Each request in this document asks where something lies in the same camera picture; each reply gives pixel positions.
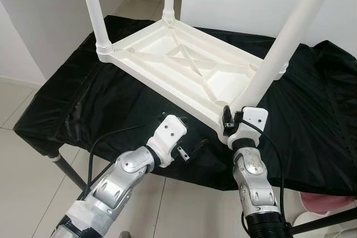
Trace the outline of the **white plastic table top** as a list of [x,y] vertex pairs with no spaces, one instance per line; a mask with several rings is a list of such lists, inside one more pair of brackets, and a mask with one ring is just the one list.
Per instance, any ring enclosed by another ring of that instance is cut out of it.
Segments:
[[180,21],[153,22],[98,47],[97,54],[206,124],[222,142],[225,106],[257,106],[279,70],[273,61]]

